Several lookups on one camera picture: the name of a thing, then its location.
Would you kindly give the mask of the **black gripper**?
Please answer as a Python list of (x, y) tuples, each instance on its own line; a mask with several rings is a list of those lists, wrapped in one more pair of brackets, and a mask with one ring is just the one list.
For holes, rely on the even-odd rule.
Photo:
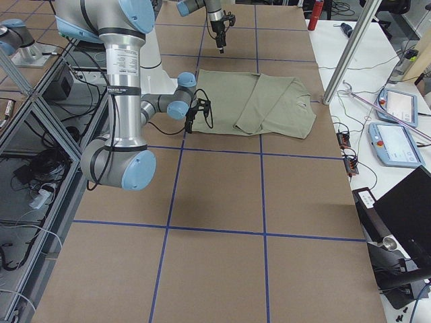
[(194, 106), (191, 106), (186, 114), (185, 130), (187, 133), (193, 132), (193, 121), (198, 112), (202, 112), (204, 119), (207, 120), (211, 111), (211, 101), (197, 98)]
[(215, 42), (220, 54), (224, 54), (226, 46), (226, 32), (236, 23), (236, 16), (232, 12), (215, 11), (210, 13), (211, 29), (215, 33)]

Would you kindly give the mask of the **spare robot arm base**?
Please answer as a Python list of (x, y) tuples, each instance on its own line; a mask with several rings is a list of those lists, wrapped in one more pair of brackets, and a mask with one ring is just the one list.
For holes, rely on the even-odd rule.
[(17, 67), (43, 67), (58, 53), (55, 45), (37, 43), (20, 19), (1, 22), (1, 50)]

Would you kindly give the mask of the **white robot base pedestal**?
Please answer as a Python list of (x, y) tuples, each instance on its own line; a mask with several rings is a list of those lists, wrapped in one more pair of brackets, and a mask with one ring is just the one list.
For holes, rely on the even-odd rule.
[(142, 94), (173, 94), (177, 82), (163, 68), (156, 28), (145, 35), (140, 50), (140, 86)]

